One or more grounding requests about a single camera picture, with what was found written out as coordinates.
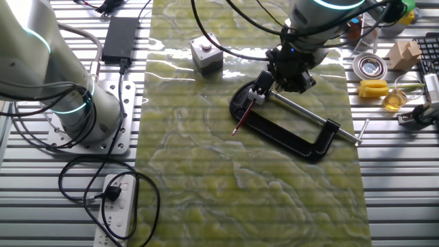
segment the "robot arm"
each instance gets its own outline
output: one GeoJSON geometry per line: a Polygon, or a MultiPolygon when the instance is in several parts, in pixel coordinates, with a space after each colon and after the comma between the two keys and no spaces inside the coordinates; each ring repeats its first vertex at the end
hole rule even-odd
{"type": "Polygon", "coordinates": [[[376,9],[376,4],[375,0],[291,0],[287,27],[282,30],[291,35],[281,36],[282,45],[267,52],[271,58],[268,71],[273,75],[276,89],[303,93],[316,83],[308,70],[323,61],[329,51],[324,44],[346,30],[349,20],[345,19],[349,15],[372,6],[369,12],[378,21],[392,23],[402,16],[401,0],[392,1],[386,8],[376,9]],[[339,24],[327,28],[331,23],[339,24]],[[309,32],[314,34],[293,36],[309,32]]]}
{"type": "MultiPolygon", "coordinates": [[[[55,13],[47,0],[0,0],[0,92],[16,98],[39,98],[66,90],[70,82],[90,91],[92,100],[72,91],[52,111],[64,130],[76,137],[87,114],[86,104],[96,108],[97,121],[86,142],[106,138],[120,120],[119,102],[101,89],[61,36],[55,13]]],[[[48,99],[46,106],[58,99],[48,99]]]]}

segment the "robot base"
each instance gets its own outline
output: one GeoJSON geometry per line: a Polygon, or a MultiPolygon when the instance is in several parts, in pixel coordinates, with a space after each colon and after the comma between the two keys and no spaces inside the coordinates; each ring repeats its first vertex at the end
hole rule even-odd
{"type": "MultiPolygon", "coordinates": [[[[99,83],[104,90],[118,97],[118,82],[99,83]]],[[[122,89],[122,100],[126,118],[123,121],[121,132],[117,137],[117,142],[112,150],[112,154],[125,154],[130,147],[131,123],[134,112],[136,85],[134,82],[123,82],[122,89]]],[[[53,115],[51,122],[54,126],[62,129],[60,119],[56,115],[53,115]]],[[[70,149],[63,150],[64,152],[61,152],[60,154],[107,154],[114,135],[115,131],[104,140],[95,143],[81,143],[70,149]]],[[[70,140],[71,137],[69,135],[54,130],[53,128],[51,128],[49,136],[47,137],[47,142],[53,143],[54,145],[62,145],[70,140]]]]}

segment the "marble surface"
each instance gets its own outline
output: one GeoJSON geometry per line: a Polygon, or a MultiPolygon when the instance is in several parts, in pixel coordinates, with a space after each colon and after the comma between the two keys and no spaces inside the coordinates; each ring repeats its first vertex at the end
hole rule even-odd
{"type": "MultiPolygon", "coordinates": [[[[259,23],[279,30],[256,1],[236,1],[259,23]]],[[[284,0],[263,1],[280,20],[284,0]]],[[[249,26],[221,0],[197,2],[208,32],[233,51],[263,56],[278,37],[249,26]]],[[[194,71],[189,41],[201,36],[188,0],[154,0],[136,168],[160,188],[160,221],[148,246],[371,246],[355,146],[334,140],[309,164],[236,126],[233,93],[255,79],[265,62],[224,55],[224,69],[207,78],[194,71]]],[[[353,132],[340,51],[315,68],[317,85],[302,95],[283,93],[353,132]]],[[[259,114],[313,141],[321,126],[280,102],[259,114]]],[[[156,196],[146,183],[138,233],[149,234],[156,196]]]]}

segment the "glass cup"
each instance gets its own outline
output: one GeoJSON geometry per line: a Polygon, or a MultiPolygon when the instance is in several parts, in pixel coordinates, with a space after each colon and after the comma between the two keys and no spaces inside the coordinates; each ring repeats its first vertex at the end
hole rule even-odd
{"type": "Polygon", "coordinates": [[[395,80],[394,88],[383,100],[383,106],[390,112],[398,111],[405,103],[419,99],[424,93],[424,84],[415,76],[402,75],[395,80]]]}

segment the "keyboard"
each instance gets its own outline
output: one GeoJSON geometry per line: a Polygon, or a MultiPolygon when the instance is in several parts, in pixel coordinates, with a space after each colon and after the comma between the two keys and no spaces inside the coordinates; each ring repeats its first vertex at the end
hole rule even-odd
{"type": "Polygon", "coordinates": [[[419,62],[422,75],[436,73],[439,76],[439,62],[434,64],[434,69],[430,65],[431,62],[439,58],[439,38],[419,38],[414,40],[422,51],[422,60],[419,62]]]}

